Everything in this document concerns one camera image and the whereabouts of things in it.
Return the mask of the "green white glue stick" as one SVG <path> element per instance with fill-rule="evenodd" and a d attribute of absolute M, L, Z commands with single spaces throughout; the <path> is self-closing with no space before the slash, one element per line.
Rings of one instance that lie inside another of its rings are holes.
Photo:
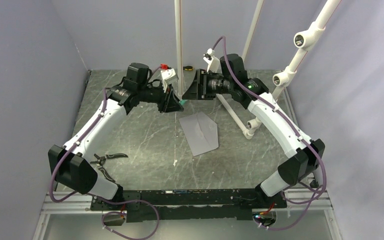
<path fill-rule="evenodd" d="M 179 101 L 179 104 L 183 107 L 185 104 L 186 104 L 186 100 L 181 100 L 181 101 Z"/>

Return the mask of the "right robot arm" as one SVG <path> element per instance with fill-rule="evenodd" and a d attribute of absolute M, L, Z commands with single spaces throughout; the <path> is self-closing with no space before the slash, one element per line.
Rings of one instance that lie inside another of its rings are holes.
<path fill-rule="evenodd" d="M 279 107 L 269 88 L 259 78 L 249 78 L 243 59 L 236 53 L 217 58 L 206 53 L 206 69 L 197 69 L 192 84 L 183 94 L 185 100 L 213 100 L 230 95 L 256 117 L 250 128 L 265 125 L 280 144 L 287 160 L 257 187 L 256 203 L 267 208 L 275 195 L 314 172 L 320 166 L 325 144 L 303 133 Z"/>

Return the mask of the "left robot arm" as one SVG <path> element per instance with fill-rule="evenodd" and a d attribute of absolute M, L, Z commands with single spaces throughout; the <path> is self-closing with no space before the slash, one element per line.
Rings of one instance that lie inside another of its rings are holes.
<path fill-rule="evenodd" d="M 53 202 L 64 200 L 53 195 L 57 182 L 76 193 L 102 199 L 111 210 L 123 205 L 123 187 L 98 173 L 91 162 L 102 141 L 139 103 L 156 104 L 160 113 L 183 111 L 172 86 L 179 79 L 176 71 L 164 65 L 159 70 L 161 79 L 156 79 L 158 85 L 154 85 L 151 81 L 154 72 L 147 65 L 131 63 L 121 83 L 102 90 L 100 106 L 79 132 L 62 146 L 53 145 L 49 149 L 49 196 Z"/>

